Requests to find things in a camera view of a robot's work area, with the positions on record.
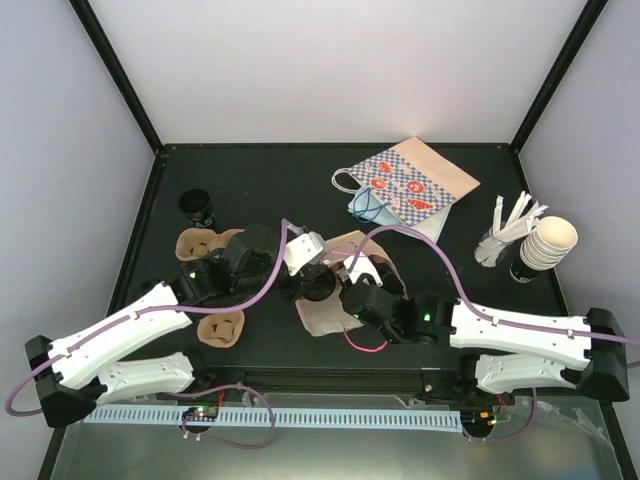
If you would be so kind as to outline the cream pink Cakes paper bag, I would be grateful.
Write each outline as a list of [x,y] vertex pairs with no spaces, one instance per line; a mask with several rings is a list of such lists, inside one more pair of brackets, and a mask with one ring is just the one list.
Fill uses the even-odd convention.
[[[341,274],[346,269],[343,261],[353,255],[365,234],[355,230],[326,241],[327,255],[320,261],[321,273],[330,270],[336,278],[333,294],[321,302],[311,302],[301,297],[295,301],[295,307],[305,330],[313,337],[320,338],[332,334],[347,335],[350,331],[363,328],[365,324],[346,313],[342,308],[339,294],[353,283],[348,276]],[[367,256],[376,266],[385,290],[407,298],[405,282],[386,251],[375,241],[369,240],[360,256]]]

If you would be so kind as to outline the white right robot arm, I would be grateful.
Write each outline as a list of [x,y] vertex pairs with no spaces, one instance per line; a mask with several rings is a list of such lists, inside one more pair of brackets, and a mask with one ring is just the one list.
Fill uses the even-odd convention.
[[630,397],[629,342],[608,310],[540,316],[421,293],[410,299],[358,281],[339,294],[343,310],[395,344],[477,349],[454,379],[457,396],[564,388],[603,402]]

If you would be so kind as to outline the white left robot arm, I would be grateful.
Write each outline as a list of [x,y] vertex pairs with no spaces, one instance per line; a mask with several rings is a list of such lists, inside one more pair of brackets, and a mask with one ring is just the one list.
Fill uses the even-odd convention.
[[296,296],[323,270],[327,253],[320,235],[288,222],[280,233],[250,225],[99,323],[56,340],[32,338],[25,350],[47,425],[65,427],[100,405],[148,394],[207,397],[215,376],[184,351],[136,361],[128,355],[207,315],[243,311],[272,287]]

